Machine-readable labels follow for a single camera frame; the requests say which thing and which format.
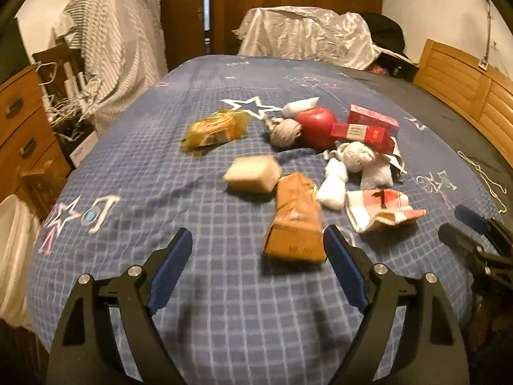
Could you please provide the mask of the white rolled sock ball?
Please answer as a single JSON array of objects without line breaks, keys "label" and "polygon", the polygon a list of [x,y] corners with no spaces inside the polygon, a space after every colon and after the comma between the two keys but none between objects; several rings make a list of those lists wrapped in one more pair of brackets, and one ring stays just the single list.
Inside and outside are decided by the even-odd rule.
[{"label": "white rolled sock ball", "polygon": [[349,173],[362,171],[367,165],[376,161],[378,154],[362,142],[343,142],[334,150],[325,150],[323,158],[332,158],[343,163]]}]

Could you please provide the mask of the black cloth pile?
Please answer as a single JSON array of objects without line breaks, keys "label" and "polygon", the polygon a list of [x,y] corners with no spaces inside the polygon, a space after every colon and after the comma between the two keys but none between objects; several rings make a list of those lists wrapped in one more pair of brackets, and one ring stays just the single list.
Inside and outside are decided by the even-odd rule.
[{"label": "black cloth pile", "polygon": [[361,12],[360,16],[367,23],[372,40],[376,45],[404,55],[403,29],[398,23],[382,14]]}]

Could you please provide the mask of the orange white torn carton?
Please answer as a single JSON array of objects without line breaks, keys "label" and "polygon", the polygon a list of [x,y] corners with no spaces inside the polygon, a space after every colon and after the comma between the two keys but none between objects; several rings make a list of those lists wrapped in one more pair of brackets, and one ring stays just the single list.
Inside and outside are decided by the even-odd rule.
[{"label": "orange white torn carton", "polygon": [[358,233],[415,223],[426,215],[410,206],[406,194],[392,189],[347,191],[344,206]]}]

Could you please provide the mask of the red cigarette box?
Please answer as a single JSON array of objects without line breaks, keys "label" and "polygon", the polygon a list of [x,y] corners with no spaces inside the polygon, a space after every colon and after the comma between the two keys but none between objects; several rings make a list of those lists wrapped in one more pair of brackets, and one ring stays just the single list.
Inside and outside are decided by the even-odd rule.
[{"label": "red cigarette box", "polygon": [[365,124],[333,124],[330,136],[335,139],[347,139],[364,143],[382,154],[392,154],[395,142],[389,131],[383,127]]}]

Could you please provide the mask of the dark grey blanket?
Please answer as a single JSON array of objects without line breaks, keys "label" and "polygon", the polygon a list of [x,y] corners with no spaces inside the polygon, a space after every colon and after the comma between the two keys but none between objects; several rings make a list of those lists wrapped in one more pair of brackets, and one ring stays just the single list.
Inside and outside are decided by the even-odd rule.
[{"label": "dark grey blanket", "polygon": [[506,207],[502,219],[505,225],[512,226],[512,167],[485,136],[451,107],[410,82],[367,71],[345,69],[343,73],[384,95],[441,137],[454,151],[463,152],[479,180],[483,179],[482,174],[491,178],[484,186],[497,193],[494,202],[499,209]]}]

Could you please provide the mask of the small wooden chair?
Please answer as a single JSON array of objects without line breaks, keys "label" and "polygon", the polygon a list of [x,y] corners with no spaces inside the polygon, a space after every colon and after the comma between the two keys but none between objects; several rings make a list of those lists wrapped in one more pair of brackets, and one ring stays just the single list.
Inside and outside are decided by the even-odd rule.
[{"label": "small wooden chair", "polygon": [[51,159],[20,175],[17,194],[40,221],[52,211],[70,172],[71,167],[65,160]]}]

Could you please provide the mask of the shiny white cloth cover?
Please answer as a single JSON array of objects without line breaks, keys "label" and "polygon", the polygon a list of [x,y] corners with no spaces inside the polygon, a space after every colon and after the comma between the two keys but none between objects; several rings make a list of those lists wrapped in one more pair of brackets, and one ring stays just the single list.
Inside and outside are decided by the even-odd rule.
[{"label": "shiny white cloth cover", "polygon": [[319,7],[257,7],[233,31],[241,56],[273,56],[322,61],[363,71],[385,54],[406,63],[404,55],[376,45],[357,12],[338,14]]}]

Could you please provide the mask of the yellow snack wrapper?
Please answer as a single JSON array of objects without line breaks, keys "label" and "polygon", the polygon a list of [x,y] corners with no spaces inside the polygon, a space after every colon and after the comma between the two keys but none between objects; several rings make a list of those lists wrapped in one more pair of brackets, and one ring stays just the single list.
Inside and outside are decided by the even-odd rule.
[{"label": "yellow snack wrapper", "polygon": [[249,121],[250,115],[244,111],[220,109],[191,124],[181,146],[192,151],[240,139],[245,136]]}]

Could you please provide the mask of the beige sponge block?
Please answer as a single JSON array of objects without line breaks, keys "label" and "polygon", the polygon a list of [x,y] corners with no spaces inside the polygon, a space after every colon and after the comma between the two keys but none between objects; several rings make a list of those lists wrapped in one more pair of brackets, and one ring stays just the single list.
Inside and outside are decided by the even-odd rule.
[{"label": "beige sponge block", "polygon": [[234,159],[223,180],[231,190],[269,194],[281,175],[282,168],[273,156],[246,156]]}]

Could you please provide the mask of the wooden headboard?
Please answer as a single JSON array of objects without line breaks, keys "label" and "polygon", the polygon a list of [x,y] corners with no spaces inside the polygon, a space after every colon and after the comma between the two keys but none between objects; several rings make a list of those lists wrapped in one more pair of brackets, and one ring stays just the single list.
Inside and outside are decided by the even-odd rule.
[{"label": "wooden headboard", "polygon": [[427,40],[415,75],[416,86],[446,103],[472,124],[512,163],[512,81],[498,69],[483,69],[468,53]]}]

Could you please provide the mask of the white tissue wad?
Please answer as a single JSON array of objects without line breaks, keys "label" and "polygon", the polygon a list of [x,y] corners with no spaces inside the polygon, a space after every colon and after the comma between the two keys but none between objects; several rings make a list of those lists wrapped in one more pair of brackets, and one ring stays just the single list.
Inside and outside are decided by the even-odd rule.
[{"label": "white tissue wad", "polygon": [[293,119],[297,114],[315,108],[318,101],[319,98],[307,98],[287,103],[286,106],[282,108],[282,116],[284,118]]}]

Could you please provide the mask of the wooden chest of drawers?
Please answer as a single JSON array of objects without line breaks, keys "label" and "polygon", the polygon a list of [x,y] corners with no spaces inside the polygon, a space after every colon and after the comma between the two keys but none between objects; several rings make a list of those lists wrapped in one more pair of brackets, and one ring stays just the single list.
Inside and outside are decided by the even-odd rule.
[{"label": "wooden chest of drawers", "polygon": [[47,119],[38,73],[29,66],[1,84],[1,199],[24,201],[40,219],[49,211],[32,201],[21,175],[45,171],[61,192],[71,172]]}]

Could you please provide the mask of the striped cloth cover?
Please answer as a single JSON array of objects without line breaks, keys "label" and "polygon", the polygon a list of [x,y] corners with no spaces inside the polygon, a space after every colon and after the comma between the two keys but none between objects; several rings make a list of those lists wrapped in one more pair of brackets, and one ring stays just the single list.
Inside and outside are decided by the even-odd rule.
[{"label": "striped cloth cover", "polygon": [[55,26],[80,51],[83,117],[98,135],[168,73],[161,0],[71,0]]}]

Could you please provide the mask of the grey rolled sock ball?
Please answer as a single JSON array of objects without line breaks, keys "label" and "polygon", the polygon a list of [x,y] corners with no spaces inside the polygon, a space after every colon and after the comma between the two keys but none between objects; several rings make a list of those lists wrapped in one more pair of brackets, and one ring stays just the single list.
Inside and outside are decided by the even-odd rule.
[{"label": "grey rolled sock ball", "polygon": [[291,118],[270,119],[266,115],[264,124],[267,128],[270,145],[280,150],[293,146],[302,133],[302,125]]}]

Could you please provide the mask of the red apple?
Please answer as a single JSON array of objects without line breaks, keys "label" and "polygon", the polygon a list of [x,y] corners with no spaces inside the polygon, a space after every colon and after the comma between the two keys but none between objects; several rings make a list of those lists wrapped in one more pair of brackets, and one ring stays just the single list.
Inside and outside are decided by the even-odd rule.
[{"label": "red apple", "polygon": [[314,107],[298,113],[294,120],[301,129],[300,144],[314,150],[327,150],[335,143],[331,136],[331,128],[337,122],[330,109]]}]

